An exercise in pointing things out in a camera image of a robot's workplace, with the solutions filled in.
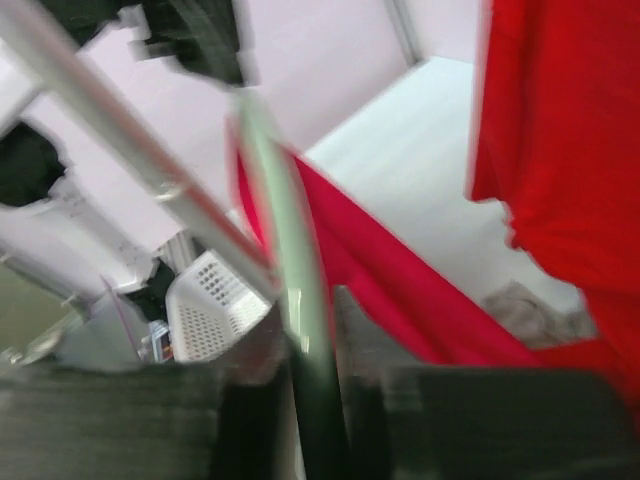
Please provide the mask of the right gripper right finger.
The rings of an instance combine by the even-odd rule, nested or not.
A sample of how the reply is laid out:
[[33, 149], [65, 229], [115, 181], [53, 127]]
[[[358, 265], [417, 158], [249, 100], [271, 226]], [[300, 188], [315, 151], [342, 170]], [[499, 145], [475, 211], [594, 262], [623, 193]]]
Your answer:
[[639, 440], [589, 373], [428, 365], [334, 290], [357, 479], [635, 479]]

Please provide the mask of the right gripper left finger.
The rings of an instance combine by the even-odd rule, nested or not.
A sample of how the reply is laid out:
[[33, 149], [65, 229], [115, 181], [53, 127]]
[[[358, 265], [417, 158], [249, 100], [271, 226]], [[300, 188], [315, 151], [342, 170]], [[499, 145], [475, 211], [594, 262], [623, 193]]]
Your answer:
[[51, 356], [1, 377], [5, 479], [291, 479], [278, 307], [220, 359], [122, 373]]

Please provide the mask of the pale green hanger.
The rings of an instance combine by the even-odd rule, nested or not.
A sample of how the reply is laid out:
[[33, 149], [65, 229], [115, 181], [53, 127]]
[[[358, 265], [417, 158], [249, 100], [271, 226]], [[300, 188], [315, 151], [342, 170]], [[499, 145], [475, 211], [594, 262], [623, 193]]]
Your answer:
[[349, 444], [329, 331], [329, 309], [308, 202], [295, 162], [277, 144], [265, 102], [249, 89], [236, 92], [237, 133], [247, 175], [259, 197], [265, 234], [280, 281], [280, 310], [305, 474], [347, 479]]

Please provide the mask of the magenta t shirt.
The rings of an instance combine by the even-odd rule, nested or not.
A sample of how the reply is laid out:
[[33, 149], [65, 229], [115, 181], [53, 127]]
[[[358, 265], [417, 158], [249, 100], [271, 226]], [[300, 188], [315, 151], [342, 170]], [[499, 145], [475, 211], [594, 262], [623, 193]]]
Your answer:
[[348, 288], [373, 323], [436, 365], [536, 368], [540, 360], [470, 298], [272, 133], [228, 124], [234, 186], [250, 231], [277, 262], [293, 259], [281, 237], [295, 221], [310, 246], [323, 296]]

